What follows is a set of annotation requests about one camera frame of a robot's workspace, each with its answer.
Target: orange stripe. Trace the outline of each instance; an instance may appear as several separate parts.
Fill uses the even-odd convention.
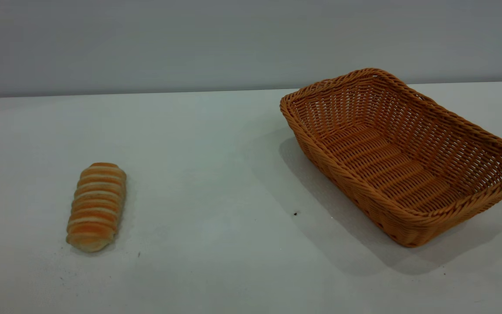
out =
[[[115,167],[115,168],[118,168],[118,166],[116,164],[112,164],[112,163],[93,163],[90,166],[91,167]]]
[[[110,226],[113,226],[113,227],[115,227],[115,225],[117,223],[117,216],[116,215],[112,215],[110,213],[106,213],[106,212],[102,212],[102,211],[98,211],[98,210],[86,210],[86,211],[82,211],[82,212],[73,213],[69,217],[69,222],[72,222],[76,219],[91,218],[91,217],[102,218],[106,221],[109,221]]]
[[[101,237],[103,239],[113,239],[115,232],[108,226],[97,222],[83,222],[71,226],[68,231],[70,235],[86,234]]]
[[[88,209],[88,208],[93,208],[93,207],[103,207],[105,209],[109,209],[110,211],[113,211],[115,213],[118,213],[119,206],[117,204],[108,202],[108,201],[103,201],[101,199],[92,199],[92,200],[86,200],[86,201],[79,201],[76,204],[73,204],[73,207],[71,209],[71,212],[76,212],[81,209]]]
[[[107,209],[107,208],[104,208],[104,207],[90,207],[90,208],[85,208],[85,209],[75,209],[75,211],[71,211],[71,214],[78,213],[78,212],[89,212],[89,211],[98,211],[98,212],[103,212],[103,213],[113,215],[114,217],[119,217],[117,212],[114,212],[114,211]]]
[[[95,201],[98,199],[103,199],[104,201],[112,201],[113,203],[121,206],[121,198],[117,195],[108,195],[108,194],[89,194],[89,195],[83,195],[79,198],[77,198],[75,201],[73,201],[73,206],[76,204],[79,204],[83,201]]]
[[[75,191],[75,197],[88,191],[109,191],[110,193],[114,193],[119,197],[123,197],[121,193],[121,187],[118,187],[117,185],[105,185],[105,184],[88,185],[86,187],[78,188]]]
[[[78,183],[77,187],[80,187],[81,185],[85,185],[87,183],[95,183],[95,182],[105,182],[105,183],[113,183],[117,184],[120,187],[124,187],[125,182],[119,180],[118,177],[110,177],[107,175],[90,175],[90,177],[82,177]]]
[[[67,229],[66,229],[67,233],[70,233],[71,229],[74,228],[75,226],[82,225],[84,223],[96,223],[97,225],[109,227],[114,232],[114,234],[117,232],[117,227],[114,226],[112,223],[107,223],[107,222],[103,222],[103,221],[96,221],[96,220],[92,219],[92,220],[86,220],[86,221],[79,221],[79,222],[75,222],[75,223],[68,223]]]
[[[86,168],[84,171],[80,173],[80,177],[86,177],[87,175],[92,175],[92,174],[99,174],[99,175],[111,175],[114,177],[120,177],[121,180],[125,180],[126,175],[123,171],[121,171],[119,168],[108,168],[108,169],[101,169],[101,168]]]

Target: bread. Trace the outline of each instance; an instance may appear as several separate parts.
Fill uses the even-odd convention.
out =
[[[115,164],[95,163],[80,175],[67,224],[67,243],[84,252],[110,244],[126,194],[125,173]]]

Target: woven basket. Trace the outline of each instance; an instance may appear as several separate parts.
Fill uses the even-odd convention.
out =
[[[309,85],[280,107],[305,155],[399,244],[502,200],[502,139],[383,70]]]

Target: rectangular wicker basket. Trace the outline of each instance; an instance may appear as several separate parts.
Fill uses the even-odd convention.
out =
[[[502,139],[383,70],[309,85],[280,107],[305,155],[399,244],[502,200]]]

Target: basket bottom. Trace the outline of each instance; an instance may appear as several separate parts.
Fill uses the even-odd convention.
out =
[[[404,207],[431,212],[465,196],[376,129],[349,127],[322,142],[341,163]]]

